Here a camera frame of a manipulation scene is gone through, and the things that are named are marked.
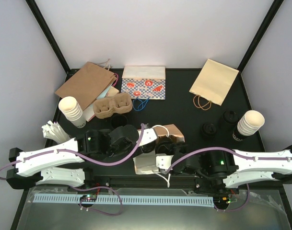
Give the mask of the orange paper bag white handles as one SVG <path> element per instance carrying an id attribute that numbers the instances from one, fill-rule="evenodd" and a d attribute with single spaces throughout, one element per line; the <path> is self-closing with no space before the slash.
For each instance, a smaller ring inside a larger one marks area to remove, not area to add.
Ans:
<path id="1" fill-rule="evenodd" d="M 176 153 L 185 153 L 186 150 L 184 135 L 176 125 L 154 125 L 147 128 L 139 148 L 133 155 L 135 174 L 155 174 L 163 178 L 169 188 L 171 174 L 164 176 L 163 172 L 171 166 Z"/>

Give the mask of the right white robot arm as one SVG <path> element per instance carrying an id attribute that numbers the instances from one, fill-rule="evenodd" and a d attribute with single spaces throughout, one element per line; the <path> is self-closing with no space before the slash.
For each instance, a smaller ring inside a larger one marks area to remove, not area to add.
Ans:
<path id="1" fill-rule="evenodd" d="M 277 152 L 209 147 L 182 153 L 177 148 L 165 172 L 197 176 L 198 192 L 221 196 L 244 184 L 292 180 L 292 145 Z"/>

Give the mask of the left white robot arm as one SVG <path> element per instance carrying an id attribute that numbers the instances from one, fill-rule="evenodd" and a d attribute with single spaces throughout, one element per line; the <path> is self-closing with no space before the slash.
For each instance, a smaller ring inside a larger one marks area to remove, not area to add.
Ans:
<path id="1" fill-rule="evenodd" d="M 28 189 L 40 184 L 61 184 L 91 191 L 95 179 L 85 167 L 66 169 L 64 165 L 90 162 L 111 167 L 141 154 L 141 148 L 158 138 L 153 128 L 137 130 L 132 125 L 114 130 L 89 130 L 78 138 L 35 151 L 13 148 L 9 153 L 5 181 L 13 189 Z"/>

